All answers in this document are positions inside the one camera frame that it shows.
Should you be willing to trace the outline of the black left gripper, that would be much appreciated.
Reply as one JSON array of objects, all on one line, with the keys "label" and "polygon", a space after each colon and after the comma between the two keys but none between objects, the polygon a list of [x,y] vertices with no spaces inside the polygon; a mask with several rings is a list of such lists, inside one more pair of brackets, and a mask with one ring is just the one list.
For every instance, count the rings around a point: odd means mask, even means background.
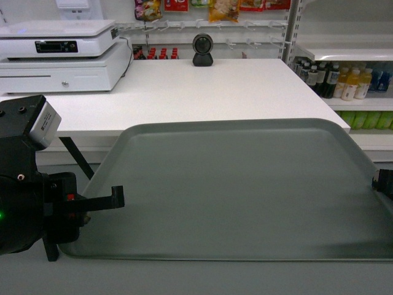
[{"label": "black left gripper", "polygon": [[87,220],[86,212],[113,210],[125,206],[123,186],[112,186],[111,195],[85,199],[77,193],[74,173],[48,175],[44,186],[44,230],[53,244],[76,241]]}]

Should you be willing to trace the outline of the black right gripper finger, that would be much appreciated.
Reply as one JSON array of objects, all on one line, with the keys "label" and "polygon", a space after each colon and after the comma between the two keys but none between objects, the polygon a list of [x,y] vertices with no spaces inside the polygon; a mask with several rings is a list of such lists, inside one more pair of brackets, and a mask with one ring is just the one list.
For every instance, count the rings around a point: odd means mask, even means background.
[{"label": "black right gripper finger", "polygon": [[372,178],[372,188],[392,200],[393,198],[393,171],[379,169]]}]

